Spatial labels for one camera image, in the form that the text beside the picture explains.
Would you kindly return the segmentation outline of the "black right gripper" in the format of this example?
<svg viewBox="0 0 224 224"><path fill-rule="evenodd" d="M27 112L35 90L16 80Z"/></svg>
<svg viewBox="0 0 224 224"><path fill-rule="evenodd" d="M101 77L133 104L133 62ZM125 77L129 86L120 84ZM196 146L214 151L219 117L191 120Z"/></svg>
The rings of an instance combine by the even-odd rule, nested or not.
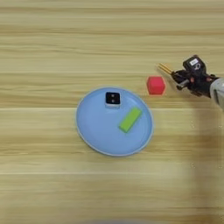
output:
<svg viewBox="0 0 224 224"><path fill-rule="evenodd" d="M176 83L181 83L187 79L186 70L173 71L171 77ZM218 79L214 74L201 74L201 75L192 75L188 74L189 84L187 85L188 90L197 96L205 96L210 98L210 87L214 81Z"/></svg>

